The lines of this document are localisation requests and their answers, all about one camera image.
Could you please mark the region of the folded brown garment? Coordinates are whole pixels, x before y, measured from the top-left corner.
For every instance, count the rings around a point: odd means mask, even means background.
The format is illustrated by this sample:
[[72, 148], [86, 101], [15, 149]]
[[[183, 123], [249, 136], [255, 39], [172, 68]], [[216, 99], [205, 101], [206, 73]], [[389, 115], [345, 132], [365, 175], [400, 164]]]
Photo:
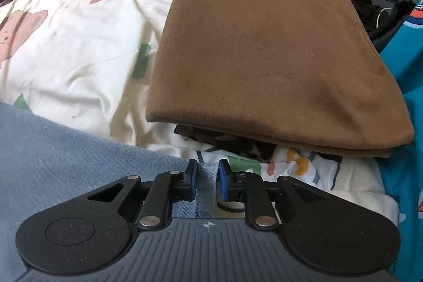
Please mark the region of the folded brown garment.
[[173, 0], [146, 119], [337, 155], [414, 139], [350, 0]]

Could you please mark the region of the light blue denim shorts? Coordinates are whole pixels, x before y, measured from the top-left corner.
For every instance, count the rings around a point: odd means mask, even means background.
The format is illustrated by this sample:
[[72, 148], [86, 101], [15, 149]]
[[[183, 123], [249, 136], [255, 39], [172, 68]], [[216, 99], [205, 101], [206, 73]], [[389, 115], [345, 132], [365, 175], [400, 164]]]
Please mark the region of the light blue denim shorts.
[[30, 215], [126, 175], [150, 181], [188, 161], [100, 140], [1, 105], [1, 280], [24, 274], [15, 233]]

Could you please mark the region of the cream bear print bedsheet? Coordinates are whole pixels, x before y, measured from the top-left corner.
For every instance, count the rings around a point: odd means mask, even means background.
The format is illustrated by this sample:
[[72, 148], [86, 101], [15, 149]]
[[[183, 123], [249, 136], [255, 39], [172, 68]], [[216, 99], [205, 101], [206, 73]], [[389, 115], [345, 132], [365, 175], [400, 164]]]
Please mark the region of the cream bear print bedsheet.
[[14, 0], [1, 7], [1, 101], [96, 137], [274, 181], [290, 175], [399, 220], [372, 158], [276, 147], [219, 149], [146, 121], [158, 44], [172, 0]]

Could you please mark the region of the black patterned folded garment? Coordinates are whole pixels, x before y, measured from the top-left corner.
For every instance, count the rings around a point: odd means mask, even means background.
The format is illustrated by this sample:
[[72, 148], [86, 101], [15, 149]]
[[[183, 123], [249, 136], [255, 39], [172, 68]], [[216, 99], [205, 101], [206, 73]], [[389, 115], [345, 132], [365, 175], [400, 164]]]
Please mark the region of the black patterned folded garment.
[[213, 153], [218, 151], [229, 152], [242, 158], [256, 160], [260, 163], [288, 163], [291, 161], [300, 161], [302, 158], [312, 162], [318, 155], [324, 160], [331, 160], [336, 163], [341, 163], [343, 160], [343, 158], [338, 155], [315, 152], [301, 153], [299, 149], [278, 147], [276, 144], [229, 135], [222, 132], [187, 127], [180, 124], [175, 127], [173, 132], [188, 140], [201, 142], [211, 146], [209, 149], [205, 150], [204, 153], [200, 151], [197, 152], [197, 159], [201, 163], [206, 162], [206, 152]]

